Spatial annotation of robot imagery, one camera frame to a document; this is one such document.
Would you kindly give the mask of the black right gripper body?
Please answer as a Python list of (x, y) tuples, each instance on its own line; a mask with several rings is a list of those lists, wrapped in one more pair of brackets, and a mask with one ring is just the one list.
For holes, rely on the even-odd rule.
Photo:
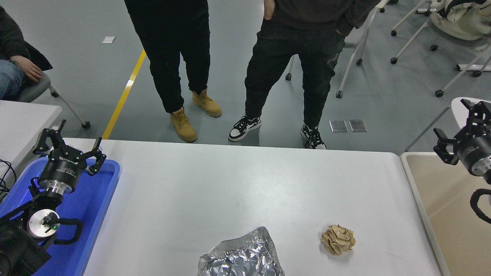
[(491, 168), (491, 137), (466, 135), (461, 130), (461, 144), (456, 152), (469, 173), (487, 173)]

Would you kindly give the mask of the seated person's hand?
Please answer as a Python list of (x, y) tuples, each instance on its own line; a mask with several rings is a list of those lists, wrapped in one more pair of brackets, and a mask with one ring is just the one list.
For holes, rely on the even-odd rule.
[(20, 70), (29, 78), (32, 82), (38, 82), (42, 80), (42, 70), (31, 62), (28, 58), (20, 55), (11, 56), (10, 59), (16, 64)]

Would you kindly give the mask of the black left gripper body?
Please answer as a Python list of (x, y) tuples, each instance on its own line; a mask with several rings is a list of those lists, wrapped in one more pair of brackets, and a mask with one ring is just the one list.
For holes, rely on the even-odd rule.
[(81, 159), (82, 151), (68, 148), (68, 156), (62, 149), (53, 149), (48, 155), (48, 161), (38, 178), (38, 185), (43, 189), (53, 181), (66, 184), (69, 189), (75, 189), (81, 177), (86, 161)]

